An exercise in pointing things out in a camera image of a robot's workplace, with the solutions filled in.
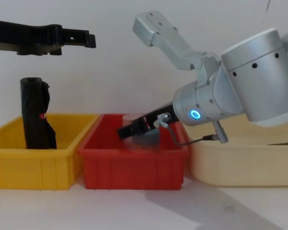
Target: white table surface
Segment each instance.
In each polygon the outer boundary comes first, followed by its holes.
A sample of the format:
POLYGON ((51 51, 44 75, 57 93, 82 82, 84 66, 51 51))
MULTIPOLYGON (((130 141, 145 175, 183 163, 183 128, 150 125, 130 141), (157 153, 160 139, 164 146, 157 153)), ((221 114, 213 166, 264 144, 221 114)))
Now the white table surface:
POLYGON ((288 230, 288 188, 0 190, 0 230, 288 230))

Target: black plastic part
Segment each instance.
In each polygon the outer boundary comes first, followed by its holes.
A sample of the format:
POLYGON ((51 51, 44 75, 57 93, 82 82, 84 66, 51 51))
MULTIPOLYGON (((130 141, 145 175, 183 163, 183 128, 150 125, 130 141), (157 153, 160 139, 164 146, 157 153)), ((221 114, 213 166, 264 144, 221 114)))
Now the black plastic part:
POLYGON ((155 129, 154 122, 158 119, 158 115, 167 113, 170 119, 167 121, 168 124, 179 121, 177 118, 173 104, 170 102, 150 113, 145 114, 135 120, 128 126, 124 126, 117 130, 117 134, 120 139, 125 139, 134 135, 143 135, 152 129, 155 129))
POLYGON ((20 80, 24 137, 27 149, 56 149, 56 133, 44 114, 50 95, 48 84, 40 78, 20 80))
POLYGON ((88 30, 63 29, 61 25, 30 26, 0 21, 0 50, 18 55, 62 55, 64 45, 96 48, 88 30))

